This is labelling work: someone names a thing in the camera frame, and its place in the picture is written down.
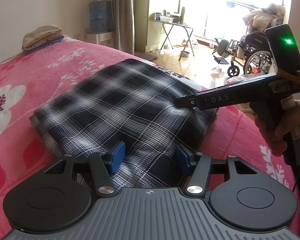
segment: plaid cloth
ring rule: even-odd
[[[216,113],[173,105],[176,98],[196,92],[153,66],[127,59],[40,107],[30,120],[56,157],[85,157],[124,141],[126,157],[111,175],[118,190],[180,187],[185,176],[175,147],[183,143],[197,151]]]

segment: curtain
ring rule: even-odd
[[[134,54],[133,0],[112,0],[115,48]]]

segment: black handheld device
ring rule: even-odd
[[[288,226],[294,194],[236,155],[226,160],[176,146],[176,159],[192,175],[176,187],[124,187],[117,193],[108,173],[123,160],[119,142],[111,153],[75,159],[67,154],[10,190],[3,210],[12,226],[4,240],[300,240]],[[75,181],[90,173],[94,191]],[[225,182],[207,191],[211,174]]]
[[[258,76],[193,95],[178,98],[175,105],[200,110],[250,102],[251,109],[267,128],[274,130],[285,110],[295,106],[293,94],[300,93],[300,54],[287,24],[265,30],[276,73]],[[283,136],[288,165],[300,165],[300,126]]]

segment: human hand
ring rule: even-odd
[[[274,156],[281,156],[287,149],[287,143],[282,140],[283,135],[290,132],[294,126],[300,125],[300,100],[295,100],[295,103],[295,107],[283,114],[275,130],[268,130],[266,124],[256,116],[255,124]]]

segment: screw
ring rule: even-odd
[[[192,194],[199,194],[203,191],[203,189],[200,186],[189,186],[187,191]]]
[[[100,194],[108,195],[114,192],[114,188],[110,186],[103,186],[98,189]]]

